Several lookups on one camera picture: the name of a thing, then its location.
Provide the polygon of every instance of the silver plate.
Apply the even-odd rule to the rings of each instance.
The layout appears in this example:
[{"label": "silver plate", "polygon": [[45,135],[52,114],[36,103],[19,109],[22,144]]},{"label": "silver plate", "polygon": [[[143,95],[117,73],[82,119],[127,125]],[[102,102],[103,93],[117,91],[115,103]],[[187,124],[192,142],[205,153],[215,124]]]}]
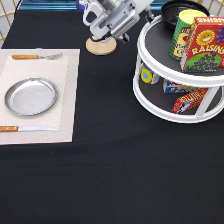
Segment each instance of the silver plate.
[{"label": "silver plate", "polygon": [[57,89],[50,81],[30,78],[16,83],[8,90],[5,105],[17,115],[36,115],[49,109],[57,95]]}]

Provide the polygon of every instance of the cereal box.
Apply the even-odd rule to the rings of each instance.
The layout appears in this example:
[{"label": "cereal box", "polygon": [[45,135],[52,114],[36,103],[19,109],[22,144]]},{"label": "cereal box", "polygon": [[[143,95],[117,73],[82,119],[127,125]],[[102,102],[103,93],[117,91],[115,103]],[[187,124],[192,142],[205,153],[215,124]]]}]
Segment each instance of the cereal box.
[{"label": "cereal box", "polygon": [[202,88],[193,93],[189,93],[185,96],[178,98],[176,100],[176,103],[174,104],[173,112],[175,114],[179,114],[181,112],[184,112],[185,110],[189,110],[192,107],[199,105],[202,102],[206,93],[207,89]]},{"label": "cereal box", "polygon": [[181,85],[181,84],[169,81],[167,79],[164,79],[164,82],[163,82],[164,93],[191,93],[198,89],[199,88],[197,87]]},{"label": "cereal box", "polygon": [[180,65],[188,73],[224,67],[224,17],[195,17]]},{"label": "cereal box", "polygon": [[152,69],[149,69],[146,65],[143,65],[141,70],[141,79],[145,83],[156,84],[159,81],[160,76],[152,71]]}]

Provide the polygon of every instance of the knife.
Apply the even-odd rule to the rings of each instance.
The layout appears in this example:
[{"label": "knife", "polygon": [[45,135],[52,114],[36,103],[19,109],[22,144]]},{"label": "knife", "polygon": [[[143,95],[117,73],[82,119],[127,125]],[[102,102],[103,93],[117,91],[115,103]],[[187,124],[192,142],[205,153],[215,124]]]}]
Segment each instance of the knife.
[{"label": "knife", "polygon": [[38,56],[38,55],[20,55],[20,54],[14,54],[12,55],[13,59],[47,59],[47,60],[55,60],[62,56],[62,53],[60,54],[54,54],[49,56]]},{"label": "knife", "polygon": [[18,132],[18,131],[57,131],[50,127],[18,127],[18,126],[0,126],[0,132]]}]

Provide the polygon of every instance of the wooden coaster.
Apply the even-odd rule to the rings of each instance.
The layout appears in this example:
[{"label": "wooden coaster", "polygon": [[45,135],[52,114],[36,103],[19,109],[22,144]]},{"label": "wooden coaster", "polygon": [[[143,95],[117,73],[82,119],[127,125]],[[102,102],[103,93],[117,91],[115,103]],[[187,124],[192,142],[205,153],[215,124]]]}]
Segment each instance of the wooden coaster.
[{"label": "wooden coaster", "polygon": [[86,41],[87,50],[95,55],[107,55],[112,53],[117,47],[117,42],[111,38],[107,43],[93,42],[90,38]]}]

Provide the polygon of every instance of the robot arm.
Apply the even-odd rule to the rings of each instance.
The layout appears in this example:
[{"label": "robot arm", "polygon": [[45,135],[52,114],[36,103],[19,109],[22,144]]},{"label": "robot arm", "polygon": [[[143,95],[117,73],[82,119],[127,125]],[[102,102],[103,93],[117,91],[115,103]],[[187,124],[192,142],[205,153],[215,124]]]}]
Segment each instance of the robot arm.
[{"label": "robot arm", "polygon": [[83,22],[90,26],[95,42],[110,38],[128,41],[125,34],[140,19],[143,10],[151,12],[154,0],[82,0],[85,6]]}]

